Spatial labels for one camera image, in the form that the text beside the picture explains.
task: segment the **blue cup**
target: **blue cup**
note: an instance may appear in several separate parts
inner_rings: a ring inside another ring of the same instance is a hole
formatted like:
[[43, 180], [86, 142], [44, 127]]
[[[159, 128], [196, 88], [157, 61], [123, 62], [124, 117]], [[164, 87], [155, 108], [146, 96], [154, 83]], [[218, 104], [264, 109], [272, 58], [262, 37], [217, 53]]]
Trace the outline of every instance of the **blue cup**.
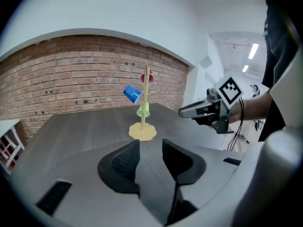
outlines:
[[142, 92], [138, 91], [136, 88], [133, 88], [132, 86], [127, 86], [123, 93], [131, 100], [134, 104], [136, 104], [141, 95], [143, 94]]

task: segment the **dark clothing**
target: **dark clothing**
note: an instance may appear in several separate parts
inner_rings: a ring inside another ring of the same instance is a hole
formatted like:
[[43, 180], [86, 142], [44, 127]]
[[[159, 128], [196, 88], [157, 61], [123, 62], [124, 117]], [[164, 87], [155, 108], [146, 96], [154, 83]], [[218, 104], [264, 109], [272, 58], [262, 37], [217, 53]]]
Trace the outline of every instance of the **dark clothing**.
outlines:
[[298, 34], [303, 35], [302, 0], [266, 0], [266, 4], [276, 7], [283, 16], [290, 18]]
[[[272, 1], [267, 0], [267, 62], [262, 84], [272, 87], [280, 79], [287, 66], [292, 61], [298, 49], [298, 38], [296, 38], [287, 26], [288, 21], [280, 8]], [[282, 115], [273, 101], [260, 135], [259, 141], [264, 141], [272, 132], [285, 126]]]

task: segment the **stand base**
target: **stand base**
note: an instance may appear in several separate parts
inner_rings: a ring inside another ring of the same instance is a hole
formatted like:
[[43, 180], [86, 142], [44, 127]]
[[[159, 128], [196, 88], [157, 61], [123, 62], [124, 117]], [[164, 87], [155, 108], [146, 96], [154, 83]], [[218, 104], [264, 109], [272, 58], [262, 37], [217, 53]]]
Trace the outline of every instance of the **stand base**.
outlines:
[[157, 134], [156, 129], [149, 123], [144, 124], [143, 130], [141, 129], [141, 123], [135, 123], [129, 127], [129, 136], [135, 140], [150, 141]]

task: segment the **table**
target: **table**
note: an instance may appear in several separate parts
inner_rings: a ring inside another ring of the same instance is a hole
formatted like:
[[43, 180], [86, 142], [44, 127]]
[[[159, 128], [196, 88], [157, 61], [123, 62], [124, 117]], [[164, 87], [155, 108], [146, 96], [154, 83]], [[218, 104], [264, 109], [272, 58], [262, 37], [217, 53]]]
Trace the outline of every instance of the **table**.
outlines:
[[[12, 120], [1, 120], [0, 121], [0, 138], [2, 136], [5, 137], [5, 139], [8, 141], [8, 145], [5, 146], [3, 144], [3, 142], [0, 140], [0, 144], [4, 147], [3, 150], [0, 149], [0, 153], [3, 155], [4, 158], [7, 159], [7, 162], [5, 164], [5, 166], [3, 165], [3, 163], [0, 161], [0, 164], [2, 166], [2, 168], [5, 170], [6, 175], [10, 175], [10, 172], [8, 170], [8, 167], [10, 165], [10, 163], [12, 161], [14, 161], [14, 157], [16, 156], [16, 154], [21, 150], [24, 149], [24, 146], [20, 140], [20, 138], [18, 137], [17, 133], [16, 133], [16, 129], [15, 129], [15, 125], [19, 122], [19, 119], [12, 119]], [[12, 142], [12, 140], [9, 138], [9, 135], [7, 134], [8, 131], [11, 130], [14, 134], [15, 139], [17, 140], [17, 145]], [[14, 149], [13, 153], [10, 154], [7, 150], [8, 148], [12, 146], [12, 148]]]
[[[138, 106], [130, 106], [52, 116], [19, 158], [10, 178], [12, 187], [35, 204], [44, 192], [45, 176], [52, 169], [79, 158], [80, 153], [132, 140], [128, 129], [140, 121], [137, 109]], [[141, 160], [135, 182], [142, 189], [141, 202], [164, 224], [171, 209], [175, 181], [162, 160], [162, 139], [178, 140], [184, 146], [220, 149], [222, 138], [213, 129], [182, 119], [160, 104], [150, 104], [150, 113], [146, 121], [155, 126], [157, 135], [150, 142], [140, 142]]]

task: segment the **plastic cup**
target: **plastic cup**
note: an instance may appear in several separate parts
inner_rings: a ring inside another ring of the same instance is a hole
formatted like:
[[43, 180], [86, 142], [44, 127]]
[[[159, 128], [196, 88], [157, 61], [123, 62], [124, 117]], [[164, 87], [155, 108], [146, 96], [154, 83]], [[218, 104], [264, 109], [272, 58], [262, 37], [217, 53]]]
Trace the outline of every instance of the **plastic cup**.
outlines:
[[[144, 84], [144, 78], [145, 78], [145, 73], [143, 73], [140, 76], [140, 81], [142, 84]], [[148, 77], [148, 84], [150, 85], [151, 83], [153, 83], [153, 81], [154, 81], [153, 75], [150, 73], [150, 76]]]
[[[138, 109], [138, 111], [137, 111], [137, 115], [138, 115], [139, 117], [142, 117], [142, 104], [140, 105], [140, 107], [139, 107], [139, 109]], [[149, 105], [148, 102], [146, 102], [145, 117], [148, 117], [148, 116], [150, 116], [150, 115], [151, 115], [151, 114], [150, 114], [150, 105]]]
[[127, 86], [123, 93], [129, 98], [129, 100], [131, 100], [134, 104], [136, 104], [140, 97], [142, 96], [142, 92], [140, 92], [139, 90], [137, 90], [136, 88], [132, 87], [132, 86]]

